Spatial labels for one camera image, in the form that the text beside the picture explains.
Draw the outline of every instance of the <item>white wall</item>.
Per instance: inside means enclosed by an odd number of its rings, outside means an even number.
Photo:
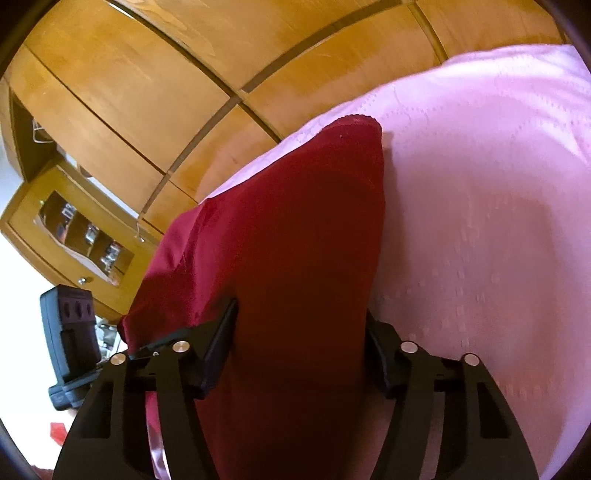
[[[20,185],[0,137],[0,212]],[[52,288],[0,235],[0,418],[29,463],[54,468],[60,452],[50,423],[69,428],[72,417],[53,409],[56,383],[41,324],[39,295]]]

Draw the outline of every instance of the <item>red cloth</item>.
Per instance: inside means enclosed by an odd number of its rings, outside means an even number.
[[[345,117],[164,236],[122,327],[134,351],[238,298],[228,364],[196,403],[223,480],[337,477],[363,390],[383,173],[379,124]]]
[[[53,470],[39,468],[35,465],[31,465],[31,467],[41,480],[51,480],[51,478],[53,477]]]
[[[66,426],[63,423],[51,422],[49,435],[61,447],[66,441],[68,431],[66,430]]]

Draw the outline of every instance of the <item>silver bolt head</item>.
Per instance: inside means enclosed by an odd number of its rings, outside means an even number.
[[[113,365],[121,365],[122,363],[125,362],[126,359],[127,359],[127,357],[125,356],[124,353],[116,353],[111,357],[111,363]]]
[[[474,355],[473,353],[467,354],[464,357],[464,361],[472,367],[475,367],[480,363],[480,359],[476,355]]]
[[[181,340],[180,342],[177,342],[173,345],[173,350],[177,353],[183,353],[189,350],[189,347],[191,347],[191,345],[189,345],[189,342]]]
[[[402,342],[400,344],[400,349],[405,353],[417,353],[418,345],[414,342]]]

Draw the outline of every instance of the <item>wooden panel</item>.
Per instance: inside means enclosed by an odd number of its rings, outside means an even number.
[[[17,233],[9,225],[0,225],[4,237],[11,243],[11,245],[21,254],[21,256],[29,262],[35,270],[37,270],[45,279],[52,285],[68,285],[70,287],[78,287],[63,277],[50,265],[48,265],[39,255],[37,255],[31,248],[20,238]],[[107,305],[94,299],[95,314],[101,318],[109,321],[109,323],[116,325],[121,320],[121,314],[109,308]]]
[[[312,33],[374,0],[123,0],[239,89]]]
[[[139,228],[141,229],[140,232],[142,233],[142,235],[144,234],[144,232],[147,232],[151,236],[153,236],[158,242],[162,240],[163,233],[160,230],[156,230],[154,228],[154,225],[146,222],[145,220],[141,219],[139,221]]]
[[[26,45],[162,170],[228,99],[158,35],[103,0],[61,0]]]
[[[41,201],[46,201],[52,192],[61,195],[101,231],[133,253],[133,260],[119,286],[93,275],[68,254],[51,235],[33,222],[41,208]],[[86,283],[85,288],[92,291],[99,302],[120,314],[128,311],[156,248],[150,242],[140,242],[135,237],[134,228],[116,220],[116,217],[86,195],[59,167],[53,167],[37,177],[8,219],[8,223],[36,255],[59,275],[66,277],[70,283],[76,285],[81,277],[93,277],[93,281]]]
[[[331,107],[438,65],[406,5],[347,27],[264,81],[250,105],[281,135]]]
[[[18,173],[18,176],[24,178],[21,164],[18,161],[17,146],[12,131],[12,115],[10,108],[10,87],[4,77],[0,78],[0,133],[6,150],[8,162]]]
[[[172,181],[200,202],[275,141],[240,107],[234,107],[197,145]]]
[[[14,94],[11,94],[11,120],[22,178],[33,181],[57,154],[56,143],[51,141],[46,131],[33,130],[33,117]]]
[[[107,128],[21,47],[7,71],[27,110],[76,161],[136,211],[162,175]]]
[[[554,20],[535,0],[418,0],[452,57],[525,43],[562,43]]]
[[[155,198],[144,218],[159,231],[165,232],[176,217],[196,206],[195,200],[169,181]]]
[[[86,193],[88,196],[94,198],[96,203],[98,203],[105,212],[113,217],[114,220],[123,223],[128,228],[133,229],[137,232],[137,227],[140,230],[141,237],[147,240],[148,242],[152,243],[153,245],[158,245],[160,240],[162,239],[162,232],[155,230],[154,228],[148,228],[145,222],[141,220],[137,220],[132,217],[129,213],[127,213],[123,208],[121,208],[117,203],[115,203],[109,196],[104,194],[99,188],[96,187],[93,183],[91,183],[81,172],[80,166],[78,168],[73,167],[68,162],[63,161],[64,158],[58,154],[59,160],[58,168],[62,170],[80,190]]]

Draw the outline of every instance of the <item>black plastic bracket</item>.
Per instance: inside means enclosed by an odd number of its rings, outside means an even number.
[[[102,480],[102,458],[109,458],[114,480],[153,479],[148,391],[157,393],[172,480],[217,480],[194,400],[215,388],[237,315],[233,300],[215,322],[174,332],[134,355],[114,356],[72,425],[54,480]],[[369,313],[366,325],[368,371],[383,395],[396,401],[371,480],[418,480],[437,391],[446,393],[446,408],[435,480],[538,479],[519,425],[477,356],[470,354],[470,361],[431,356],[403,343],[394,327]]]

